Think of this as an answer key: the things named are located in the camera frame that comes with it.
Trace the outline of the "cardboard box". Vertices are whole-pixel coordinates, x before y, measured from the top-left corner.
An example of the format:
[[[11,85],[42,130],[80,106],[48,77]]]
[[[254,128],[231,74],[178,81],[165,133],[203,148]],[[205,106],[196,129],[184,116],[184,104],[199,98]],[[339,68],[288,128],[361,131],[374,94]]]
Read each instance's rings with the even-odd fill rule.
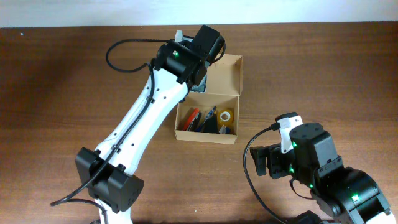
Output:
[[[234,144],[238,138],[239,100],[243,90],[243,57],[241,55],[224,55],[223,58],[211,65],[206,75],[206,91],[204,93],[191,92],[183,103],[177,106],[175,121],[175,137],[181,141],[211,142]],[[231,134],[204,133],[183,131],[183,125],[198,108],[201,113],[199,125],[204,121],[207,113],[216,106],[219,110],[230,109],[234,114]]]

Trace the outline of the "black binder clip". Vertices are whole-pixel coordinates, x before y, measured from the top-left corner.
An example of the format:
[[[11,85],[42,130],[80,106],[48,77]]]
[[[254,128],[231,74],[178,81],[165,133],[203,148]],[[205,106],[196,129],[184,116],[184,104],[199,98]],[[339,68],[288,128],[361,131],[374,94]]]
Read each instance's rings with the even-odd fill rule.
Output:
[[[211,134],[216,134],[218,132],[218,123],[217,123],[216,114],[213,114],[213,116],[206,121],[203,132]]]

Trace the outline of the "red black stapler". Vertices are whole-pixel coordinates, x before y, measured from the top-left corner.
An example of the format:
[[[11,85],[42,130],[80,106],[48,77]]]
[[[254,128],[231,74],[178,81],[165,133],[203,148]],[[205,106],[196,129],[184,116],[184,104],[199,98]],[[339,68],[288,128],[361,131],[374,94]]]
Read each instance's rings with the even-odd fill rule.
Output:
[[[198,127],[199,121],[201,120],[202,113],[198,108],[195,108],[190,114],[188,119],[183,125],[183,131],[195,131]]]

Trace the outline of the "blue ballpoint pen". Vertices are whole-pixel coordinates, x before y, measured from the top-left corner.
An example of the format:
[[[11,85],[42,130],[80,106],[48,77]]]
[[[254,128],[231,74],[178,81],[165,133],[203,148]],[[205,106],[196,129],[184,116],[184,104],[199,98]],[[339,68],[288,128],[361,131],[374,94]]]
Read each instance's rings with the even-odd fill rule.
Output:
[[[201,125],[199,125],[199,126],[196,128],[195,131],[196,131],[196,132],[201,132],[202,129],[203,129],[203,127],[205,126],[206,122],[207,122],[215,113],[216,113],[216,106],[214,106],[211,110],[209,110],[209,112],[207,113],[207,115],[206,115],[204,121],[202,122]]]

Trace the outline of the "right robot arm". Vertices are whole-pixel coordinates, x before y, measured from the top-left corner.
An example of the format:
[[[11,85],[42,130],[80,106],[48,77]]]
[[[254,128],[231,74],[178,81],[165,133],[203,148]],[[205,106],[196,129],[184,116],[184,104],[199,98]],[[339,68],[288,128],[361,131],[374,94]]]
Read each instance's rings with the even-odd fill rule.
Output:
[[[290,176],[310,189],[310,199],[335,223],[395,223],[391,207],[374,179],[346,167],[333,138],[319,123],[306,123],[289,132],[292,150],[282,145],[247,145],[259,176]]]

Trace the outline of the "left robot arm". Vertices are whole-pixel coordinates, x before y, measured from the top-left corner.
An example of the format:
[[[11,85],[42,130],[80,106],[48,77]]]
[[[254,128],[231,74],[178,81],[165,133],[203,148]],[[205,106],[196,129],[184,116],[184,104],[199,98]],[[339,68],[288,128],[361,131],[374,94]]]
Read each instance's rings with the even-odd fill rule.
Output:
[[[99,210],[97,223],[131,223],[131,206],[144,187],[135,176],[150,140],[170,111],[203,80],[212,57],[201,45],[168,41],[153,62],[136,102],[95,150],[81,148],[75,158],[82,187]]]

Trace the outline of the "yellow adhesive tape roll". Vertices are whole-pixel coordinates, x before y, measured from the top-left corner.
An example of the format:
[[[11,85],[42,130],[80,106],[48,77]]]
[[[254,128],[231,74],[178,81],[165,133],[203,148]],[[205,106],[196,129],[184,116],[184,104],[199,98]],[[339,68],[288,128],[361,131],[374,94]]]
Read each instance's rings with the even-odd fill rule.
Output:
[[[230,109],[222,109],[217,112],[217,123],[219,126],[230,127],[233,125],[234,114]]]

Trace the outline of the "blue white staples box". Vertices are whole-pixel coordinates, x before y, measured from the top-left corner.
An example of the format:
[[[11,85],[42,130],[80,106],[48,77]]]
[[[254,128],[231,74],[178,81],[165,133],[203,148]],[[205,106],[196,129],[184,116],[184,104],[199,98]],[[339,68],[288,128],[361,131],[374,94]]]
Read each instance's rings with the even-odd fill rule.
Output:
[[[231,129],[225,125],[222,125],[222,127],[220,127],[218,132],[220,134],[231,134]]]

